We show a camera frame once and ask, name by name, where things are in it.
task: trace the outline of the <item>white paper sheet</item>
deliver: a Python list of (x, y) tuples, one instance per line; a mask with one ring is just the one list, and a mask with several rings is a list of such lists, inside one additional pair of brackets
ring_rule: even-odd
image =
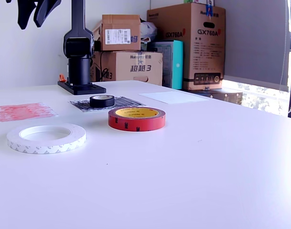
[(182, 104), (182, 103), (191, 103), (191, 102), (201, 102), (207, 101), (202, 97), (186, 94), (181, 92), (157, 92), (157, 93), (148, 93), (140, 94), (142, 96), (166, 103), (166, 104)]

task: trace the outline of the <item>yellow tape core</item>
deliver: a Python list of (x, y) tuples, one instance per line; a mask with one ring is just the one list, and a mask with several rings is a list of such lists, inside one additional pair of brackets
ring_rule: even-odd
[(116, 111), (116, 114), (126, 118), (148, 118), (154, 117), (159, 112), (149, 108), (124, 108)]

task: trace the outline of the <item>white wall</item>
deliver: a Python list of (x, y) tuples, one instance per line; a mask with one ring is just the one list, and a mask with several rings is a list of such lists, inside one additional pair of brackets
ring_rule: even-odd
[(151, 0), (151, 8), (160, 8), (165, 6), (172, 6), (182, 4), (183, 0)]
[[(92, 30), (102, 14), (139, 14), (146, 20), (150, 0), (86, 0), (86, 26)], [(62, 0), (41, 28), (31, 16), (26, 30), (18, 26), (16, 0), (0, 0), (0, 89), (56, 84), (66, 73), (64, 35), (71, 29), (71, 1)]]

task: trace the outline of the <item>white tabletop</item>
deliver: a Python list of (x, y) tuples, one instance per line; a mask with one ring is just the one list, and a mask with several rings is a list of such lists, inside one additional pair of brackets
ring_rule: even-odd
[[(166, 126), (123, 132), (107, 111), (58, 86), (0, 91), (0, 105), (43, 102), (57, 117), (0, 123), (0, 229), (291, 229), (291, 119), (214, 99), (164, 104), (171, 89), (98, 83), (166, 112)], [(6, 144), (20, 125), (72, 123), (86, 144), (29, 155)]]

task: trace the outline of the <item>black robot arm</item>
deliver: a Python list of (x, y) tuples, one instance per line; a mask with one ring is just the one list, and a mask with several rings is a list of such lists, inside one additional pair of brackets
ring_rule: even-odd
[[(34, 22), (41, 27), (61, 0), (18, 0), (18, 24), (25, 29), (32, 11)], [(90, 62), (94, 52), (93, 33), (85, 27), (85, 0), (72, 0), (72, 29), (64, 38), (64, 53), (69, 59), (67, 82), (58, 85), (72, 94), (105, 93), (106, 89), (90, 82)]]

